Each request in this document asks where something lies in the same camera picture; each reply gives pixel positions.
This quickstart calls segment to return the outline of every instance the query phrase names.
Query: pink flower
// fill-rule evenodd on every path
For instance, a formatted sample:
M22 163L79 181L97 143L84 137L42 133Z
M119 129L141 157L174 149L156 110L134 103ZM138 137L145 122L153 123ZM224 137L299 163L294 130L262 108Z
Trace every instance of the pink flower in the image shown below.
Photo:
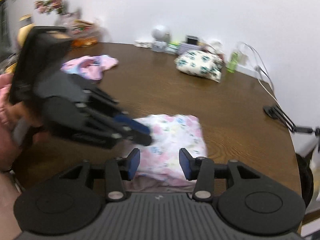
M55 9L61 7L61 0L51 0L51 6Z
M39 7L43 6L43 2L42 1L36 1L35 2L35 8L39 9Z
M52 11L52 8L50 8L49 6L45 7L45 12L46 13L50 13Z
M37 11L38 11L39 13L43 14L43 13L45 13L46 9L47 9L46 6L40 6L40 7L37 9Z

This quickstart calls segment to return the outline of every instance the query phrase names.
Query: white floral pouch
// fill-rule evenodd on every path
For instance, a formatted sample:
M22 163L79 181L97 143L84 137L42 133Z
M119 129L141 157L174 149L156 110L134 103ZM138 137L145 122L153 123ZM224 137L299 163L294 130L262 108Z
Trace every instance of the white floral pouch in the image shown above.
M200 50L188 50L175 60L177 69L193 76L209 78L220 82L222 59Z

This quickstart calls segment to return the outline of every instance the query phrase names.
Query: white cable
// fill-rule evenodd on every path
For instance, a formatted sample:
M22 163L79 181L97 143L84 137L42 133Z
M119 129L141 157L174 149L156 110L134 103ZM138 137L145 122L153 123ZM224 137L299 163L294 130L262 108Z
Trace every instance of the white cable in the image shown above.
M274 88L274 86L273 86L273 82L272 82L272 80L271 80L271 78L270 78L270 76L269 76L268 70L267 70L267 68L266 68L266 66L265 66L265 64L264 64L264 62L263 62L260 54L255 50L255 48L253 48L252 46L250 46L250 45L248 45L248 44L246 44L246 43L244 43L244 42L242 42L242 41L238 42L238 44L237 44L237 48L238 48L239 51L241 51L241 50L240 50L240 48L241 48L240 46L241 46L241 45L245 45L245 46L247 46L248 48L250 48L250 49L252 50L253 55L254 55L254 59L255 59L255 61L256 61L256 67L255 67L254 69L260 74L260 78L259 78L259 77L257 78L258 81L259 81L259 84L260 84L260 85L264 88L264 90L274 99L274 101L276 101L276 103L277 103L277 104L279 105L279 107L281 108L278 100L277 100L277 99L266 89L266 87L261 83L261 81L263 81L263 77L262 77L261 72L263 72L263 73L267 76L267 78L269 79L271 89L272 89L272 91L274 92L275 88ZM258 55L258 57L259 57L262 65L263 65L263 68L265 69L265 71L259 66L258 60L257 60L257 57L256 57L256 54Z

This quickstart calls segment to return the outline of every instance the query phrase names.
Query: folded cloth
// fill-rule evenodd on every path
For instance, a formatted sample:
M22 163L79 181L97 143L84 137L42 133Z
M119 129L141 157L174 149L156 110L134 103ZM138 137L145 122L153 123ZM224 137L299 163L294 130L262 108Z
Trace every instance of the folded cloth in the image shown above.
M92 81L99 81L102 79L103 71L117 64L118 60L111 58L109 55L84 56L64 63L61 70L69 74L78 74Z
M133 148L141 151L135 178L125 183L127 190L159 192L159 188L167 187L167 192L178 189L192 191L195 181L185 179L179 163L179 150L186 148L194 158L207 156L198 118L191 115L161 114L136 121L151 129L153 143L147 147L131 145L127 149L126 153Z
M188 50L175 59L177 69L193 76L220 82L223 60L216 54L200 50Z

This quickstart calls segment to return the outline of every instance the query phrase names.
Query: wooden table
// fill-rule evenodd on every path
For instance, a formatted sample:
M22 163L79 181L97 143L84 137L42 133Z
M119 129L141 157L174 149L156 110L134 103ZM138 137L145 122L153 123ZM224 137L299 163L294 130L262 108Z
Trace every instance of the wooden table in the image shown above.
M119 60L100 88L120 100L133 117L149 114L190 114L199 118L208 155L216 163L237 159L300 194L297 161L289 132L265 116L273 100L255 78L224 72L221 83L184 74L175 56L126 44L101 43L75 49L67 59L108 54ZM102 150L52 138L24 152L14 170L25 187L89 159L103 163L120 155L122 144ZM224 182L215 191L221 193Z

